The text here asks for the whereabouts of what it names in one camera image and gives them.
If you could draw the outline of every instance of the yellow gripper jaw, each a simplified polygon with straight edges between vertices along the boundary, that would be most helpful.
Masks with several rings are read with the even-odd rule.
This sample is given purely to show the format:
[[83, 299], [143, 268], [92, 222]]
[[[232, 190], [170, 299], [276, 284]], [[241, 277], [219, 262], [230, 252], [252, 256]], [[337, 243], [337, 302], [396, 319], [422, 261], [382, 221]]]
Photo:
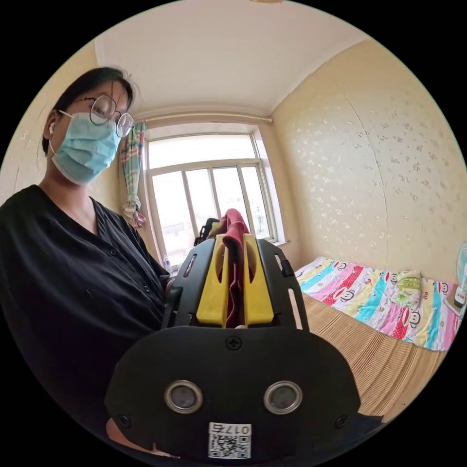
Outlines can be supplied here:
[[217, 235], [196, 319], [207, 326], [225, 327], [229, 299], [229, 251]]

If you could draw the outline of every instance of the sticker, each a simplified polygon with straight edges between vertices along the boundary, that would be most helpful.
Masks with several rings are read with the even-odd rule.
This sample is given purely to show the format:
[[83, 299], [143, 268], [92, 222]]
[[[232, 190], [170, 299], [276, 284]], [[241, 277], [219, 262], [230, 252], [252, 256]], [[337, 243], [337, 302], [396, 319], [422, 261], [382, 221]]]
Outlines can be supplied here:
[[209, 424], [208, 457], [214, 459], [250, 459], [251, 425]]

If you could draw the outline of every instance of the curtain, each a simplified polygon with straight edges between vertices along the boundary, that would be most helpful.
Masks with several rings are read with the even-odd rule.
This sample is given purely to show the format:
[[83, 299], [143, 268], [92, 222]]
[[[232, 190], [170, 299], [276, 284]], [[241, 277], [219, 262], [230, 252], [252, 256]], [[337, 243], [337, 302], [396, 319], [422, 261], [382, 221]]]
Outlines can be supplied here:
[[120, 152], [120, 164], [122, 165], [128, 195], [126, 204], [123, 206], [123, 212], [128, 217], [129, 223], [136, 229], [146, 222], [146, 218], [140, 212], [141, 202], [137, 195], [145, 135], [145, 123], [140, 122], [134, 125], [130, 134], [125, 138]]

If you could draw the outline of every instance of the blue surgical mask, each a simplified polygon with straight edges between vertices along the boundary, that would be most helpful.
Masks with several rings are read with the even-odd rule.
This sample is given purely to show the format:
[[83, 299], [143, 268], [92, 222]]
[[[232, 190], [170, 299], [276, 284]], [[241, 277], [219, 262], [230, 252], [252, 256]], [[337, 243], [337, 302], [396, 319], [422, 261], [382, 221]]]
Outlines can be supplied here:
[[102, 119], [94, 124], [89, 113], [76, 113], [71, 118], [63, 143], [55, 152], [52, 162], [72, 183], [86, 185], [107, 169], [115, 158], [120, 137], [116, 123]]

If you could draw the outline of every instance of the colorful bedsheet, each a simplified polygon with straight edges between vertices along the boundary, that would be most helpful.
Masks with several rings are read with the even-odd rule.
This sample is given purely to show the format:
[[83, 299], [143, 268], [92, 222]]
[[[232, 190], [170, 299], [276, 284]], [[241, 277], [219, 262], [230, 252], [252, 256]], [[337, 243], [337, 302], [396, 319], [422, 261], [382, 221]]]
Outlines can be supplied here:
[[462, 318], [444, 303], [454, 284], [422, 279], [417, 309], [391, 302], [397, 274], [325, 257], [299, 269], [302, 292], [388, 336], [430, 350], [447, 351]]

